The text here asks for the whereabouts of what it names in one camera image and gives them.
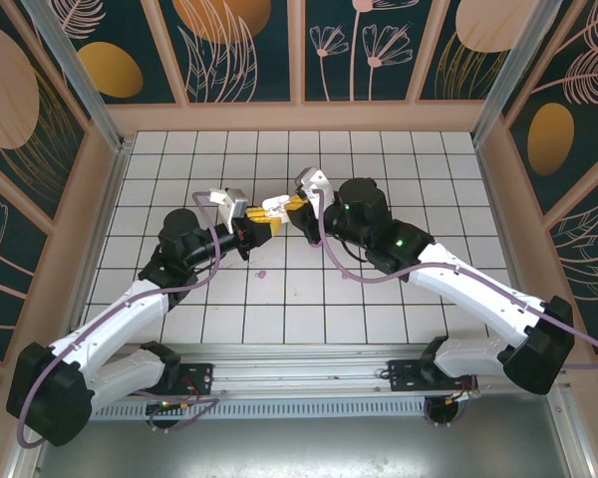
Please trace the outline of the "steel sheet panel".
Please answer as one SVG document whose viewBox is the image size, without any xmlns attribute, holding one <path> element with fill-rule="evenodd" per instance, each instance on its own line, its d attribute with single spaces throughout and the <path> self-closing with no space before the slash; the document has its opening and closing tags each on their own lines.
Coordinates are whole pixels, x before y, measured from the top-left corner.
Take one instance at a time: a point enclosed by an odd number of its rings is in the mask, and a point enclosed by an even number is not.
<svg viewBox="0 0 598 478">
<path fill-rule="evenodd" d="M 421 417 L 206 419 L 173 435 L 93 422 L 46 446 L 35 478 L 574 478 L 547 402 L 474 401 L 448 427 Z"/>
</svg>

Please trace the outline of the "aluminium side rail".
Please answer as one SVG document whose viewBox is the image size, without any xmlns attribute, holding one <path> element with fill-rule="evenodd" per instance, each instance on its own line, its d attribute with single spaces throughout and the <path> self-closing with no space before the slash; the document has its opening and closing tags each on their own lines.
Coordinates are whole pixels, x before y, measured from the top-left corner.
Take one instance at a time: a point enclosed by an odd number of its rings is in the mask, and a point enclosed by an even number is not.
<svg viewBox="0 0 598 478">
<path fill-rule="evenodd" d="M 16 331 L 12 361 L 30 343 L 48 345 L 82 319 L 132 143 L 129 137 L 117 150 L 92 140 L 85 145 L 45 247 L 40 276 L 30 293 L 32 303 Z"/>
<path fill-rule="evenodd" d="M 501 248 L 507 266 L 511 285 L 523 292 L 527 291 L 526 281 L 519 271 L 519 263 L 512 248 L 509 230 L 502 214 L 501 203 L 493 189 L 492 176 L 488 170 L 484 153 L 479 147 L 474 148 L 479 163 L 485 190 L 491 201 L 494 223 L 501 240 Z M 557 382 L 546 395 L 551 419 L 561 445 L 568 473 L 571 478 L 598 478 L 598 463 L 591 449 L 589 437 L 582 423 L 568 382 L 559 383 L 566 378 L 565 372 L 557 376 Z"/>
</svg>

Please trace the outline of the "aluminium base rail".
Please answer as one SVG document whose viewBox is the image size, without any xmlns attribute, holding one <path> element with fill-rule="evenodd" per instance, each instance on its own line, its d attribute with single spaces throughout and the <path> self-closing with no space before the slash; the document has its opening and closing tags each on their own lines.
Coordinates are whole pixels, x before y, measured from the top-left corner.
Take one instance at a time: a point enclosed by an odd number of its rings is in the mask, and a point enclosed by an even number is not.
<svg viewBox="0 0 598 478">
<path fill-rule="evenodd" d="M 422 345 L 170 344 L 184 362 L 211 363 L 211 394 L 225 399 L 387 396 L 379 377 L 391 359 Z"/>
</svg>

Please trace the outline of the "aluminium frame post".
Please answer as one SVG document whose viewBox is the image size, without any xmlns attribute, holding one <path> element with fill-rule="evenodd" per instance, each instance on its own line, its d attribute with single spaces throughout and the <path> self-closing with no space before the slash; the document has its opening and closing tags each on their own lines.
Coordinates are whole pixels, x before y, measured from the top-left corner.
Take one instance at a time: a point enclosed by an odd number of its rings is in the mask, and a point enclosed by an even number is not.
<svg viewBox="0 0 598 478">
<path fill-rule="evenodd" d="M 104 100 L 79 59 L 77 51 L 58 23 L 52 7 L 46 0 L 22 0 L 22 4 L 107 144 L 115 152 L 122 151 L 125 137 L 118 130 Z"/>
<path fill-rule="evenodd" d="M 527 70 L 544 36 L 553 24 L 563 0 L 538 0 L 528 16 L 519 38 L 495 78 L 471 131 L 472 145 L 478 150 Z"/>
</svg>

